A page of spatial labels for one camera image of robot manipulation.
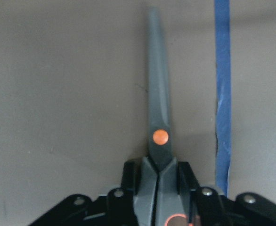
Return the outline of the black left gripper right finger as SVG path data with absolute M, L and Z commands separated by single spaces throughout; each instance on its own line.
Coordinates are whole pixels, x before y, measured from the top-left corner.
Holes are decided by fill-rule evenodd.
M 235 200 L 200 186 L 188 162 L 178 163 L 178 194 L 190 226 L 276 226 L 276 204 L 252 192 Z

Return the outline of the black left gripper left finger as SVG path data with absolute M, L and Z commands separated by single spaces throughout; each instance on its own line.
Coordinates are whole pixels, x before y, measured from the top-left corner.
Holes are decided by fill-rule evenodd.
M 124 163 L 121 185 L 91 200 L 83 194 L 64 198 L 31 226 L 137 226 L 134 195 L 138 189 L 138 160 Z

